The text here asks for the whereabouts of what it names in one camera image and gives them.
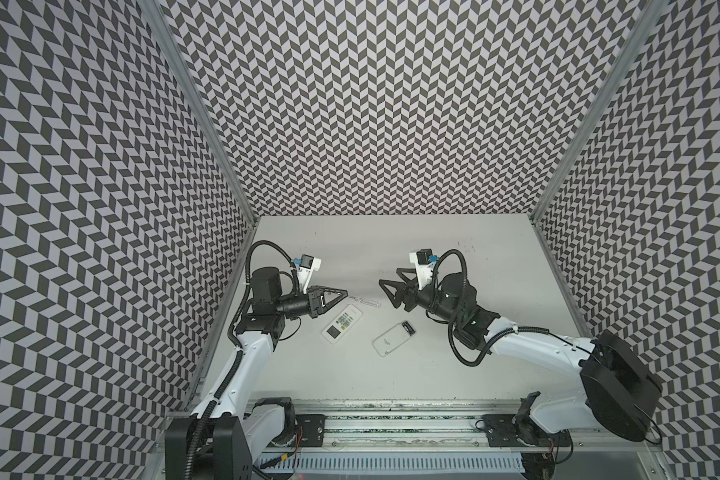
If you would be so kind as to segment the clear remote battery cover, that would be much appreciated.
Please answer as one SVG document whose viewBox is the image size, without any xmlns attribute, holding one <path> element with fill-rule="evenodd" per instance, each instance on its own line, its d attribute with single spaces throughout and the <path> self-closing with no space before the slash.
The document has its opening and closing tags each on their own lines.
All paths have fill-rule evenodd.
<svg viewBox="0 0 720 480">
<path fill-rule="evenodd" d="M 355 295 L 348 295 L 347 298 L 354 302 L 357 302 L 357 303 L 360 303 L 360 304 L 363 304 L 366 306 L 374 307 L 374 308 L 380 308 L 382 305 L 381 302 L 378 300 L 359 297 L 359 296 L 355 296 Z"/>
</svg>

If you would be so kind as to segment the white remote with back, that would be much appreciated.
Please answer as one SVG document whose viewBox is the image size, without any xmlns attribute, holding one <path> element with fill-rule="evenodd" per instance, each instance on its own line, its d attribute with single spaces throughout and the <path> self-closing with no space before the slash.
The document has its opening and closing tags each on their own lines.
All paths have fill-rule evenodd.
<svg viewBox="0 0 720 480">
<path fill-rule="evenodd" d="M 416 334 L 409 335 L 402 327 L 402 323 L 394 325 L 373 340 L 372 346 L 380 357 L 387 357 Z"/>
</svg>

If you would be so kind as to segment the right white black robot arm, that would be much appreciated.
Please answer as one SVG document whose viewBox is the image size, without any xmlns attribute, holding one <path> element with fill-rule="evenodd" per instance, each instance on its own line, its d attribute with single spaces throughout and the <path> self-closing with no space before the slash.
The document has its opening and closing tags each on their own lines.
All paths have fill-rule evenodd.
<svg viewBox="0 0 720 480">
<path fill-rule="evenodd" d="M 421 286 L 410 270 L 379 286 L 394 308 L 423 309 L 447 327 L 453 351 L 465 346 L 473 359 L 504 355 L 565 376 L 561 387 L 530 392 L 511 420 L 515 438 L 539 446 L 575 429 L 603 428 L 632 442 L 647 440 L 662 395 L 662 382 L 620 337 L 605 332 L 595 338 L 571 337 L 535 326 L 523 326 L 481 307 L 477 291 L 461 273 Z"/>
</svg>

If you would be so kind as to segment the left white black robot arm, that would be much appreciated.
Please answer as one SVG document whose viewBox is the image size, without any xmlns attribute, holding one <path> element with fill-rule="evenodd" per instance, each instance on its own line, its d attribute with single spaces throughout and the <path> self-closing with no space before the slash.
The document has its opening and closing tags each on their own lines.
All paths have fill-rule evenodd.
<svg viewBox="0 0 720 480">
<path fill-rule="evenodd" d="M 233 353 L 209 393 L 165 434 L 165 477 L 192 479 L 197 460 L 210 460 L 214 479 L 249 479 L 254 461 L 275 445 L 293 448 L 299 438 L 289 397 L 263 398 L 247 411 L 259 376 L 275 352 L 287 319 L 316 318 L 348 297 L 344 289 L 300 286 L 285 294 L 276 267 L 255 270 L 248 279 L 239 319 L 228 337 Z"/>
</svg>

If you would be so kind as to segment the battery in remote compartment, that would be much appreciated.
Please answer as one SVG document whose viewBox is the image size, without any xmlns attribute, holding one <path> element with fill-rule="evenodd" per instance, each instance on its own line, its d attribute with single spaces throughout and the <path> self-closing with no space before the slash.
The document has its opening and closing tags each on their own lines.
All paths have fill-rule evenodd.
<svg viewBox="0 0 720 480">
<path fill-rule="evenodd" d="M 402 323 L 402 327 L 405 329 L 405 331 L 406 331 L 409 335 L 414 335 L 414 334 L 416 333 L 416 331 L 415 331 L 415 329 L 413 328 L 413 326 L 412 326 L 409 322 L 407 322 L 407 321 L 405 321 L 405 322 Z"/>
</svg>

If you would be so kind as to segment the white remote with barcode label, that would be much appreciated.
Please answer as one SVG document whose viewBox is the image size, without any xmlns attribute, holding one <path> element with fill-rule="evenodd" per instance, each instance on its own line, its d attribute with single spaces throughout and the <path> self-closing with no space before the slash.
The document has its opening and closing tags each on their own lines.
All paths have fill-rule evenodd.
<svg viewBox="0 0 720 480">
<path fill-rule="evenodd" d="M 331 344 L 338 343 L 362 318 L 362 315 L 360 309 L 348 305 L 321 332 L 322 337 Z"/>
</svg>

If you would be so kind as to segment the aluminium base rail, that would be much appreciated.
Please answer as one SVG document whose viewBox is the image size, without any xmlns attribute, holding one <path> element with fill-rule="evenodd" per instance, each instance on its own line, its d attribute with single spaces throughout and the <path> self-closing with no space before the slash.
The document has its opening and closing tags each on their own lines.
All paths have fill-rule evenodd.
<svg viewBox="0 0 720 480">
<path fill-rule="evenodd" d="M 520 439 L 513 417 L 518 400 L 398 399 L 298 400 L 294 438 L 268 452 L 413 451 L 657 451 L 651 443 L 621 439 L 603 427 L 570 427 L 566 433 L 529 444 Z"/>
</svg>

